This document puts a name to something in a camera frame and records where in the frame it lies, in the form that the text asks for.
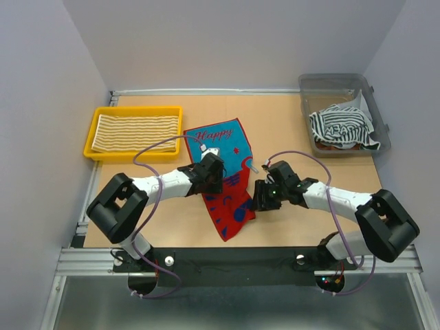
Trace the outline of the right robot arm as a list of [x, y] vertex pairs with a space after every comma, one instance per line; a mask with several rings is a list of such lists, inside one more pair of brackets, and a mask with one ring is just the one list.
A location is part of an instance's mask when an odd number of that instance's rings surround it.
[[350, 256], [374, 256], [392, 263], [420, 234], [419, 226], [388, 190], [351, 192], [310, 177], [301, 179], [285, 161], [265, 165], [264, 169], [266, 178], [254, 184], [253, 211], [278, 210], [288, 201], [329, 212], [334, 219], [344, 217], [359, 227], [354, 232], [337, 231], [322, 239], [313, 252], [297, 262], [297, 269], [310, 264], [313, 270], [324, 270]]

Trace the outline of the turquoise red patterned towel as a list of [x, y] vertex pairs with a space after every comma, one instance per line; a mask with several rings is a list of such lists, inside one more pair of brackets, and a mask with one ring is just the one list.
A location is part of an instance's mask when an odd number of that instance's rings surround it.
[[224, 163], [223, 192], [203, 194], [208, 214], [223, 241], [238, 234], [241, 228], [255, 218], [248, 183], [253, 154], [239, 119], [200, 126], [184, 131], [191, 161], [201, 159], [199, 144], [218, 148]]

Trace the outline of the yellow striped towel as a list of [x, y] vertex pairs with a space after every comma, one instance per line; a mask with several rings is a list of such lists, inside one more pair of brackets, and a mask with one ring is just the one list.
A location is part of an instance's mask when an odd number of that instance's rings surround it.
[[161, 141], [158, 152], [176, 150], [176, 142], [167, 139], [178, 134], [179, 117], [100, 115], [91, 149], [100, 153], [135, 152]]

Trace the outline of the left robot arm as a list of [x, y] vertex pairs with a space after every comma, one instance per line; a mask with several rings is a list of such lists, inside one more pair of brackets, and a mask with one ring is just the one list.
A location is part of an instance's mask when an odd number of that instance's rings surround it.
[[142, 219], [144, 209], [155, 212], [159, 203], [165, 203], [160, 212], [165, 221], [159, 227], [172, 235], [181, 230], [184, 236], [201, 222], [201, 208], [185, 198], [201, 193], [222, 193], [223, 161], [216, 153], [203, 154], [199, 162], [181, 166], [164, 175], [130, 178], [124, 173], [114, 175], [87, 208], [87, 216], [106, 238], [118, 246], [112, 252], [113, 271], [116, 273], [143, 273], [163, 271], [180, 273], [190, 265], [190, 250], [167, 250], [153, 247], [141, 230], [151, 216]]

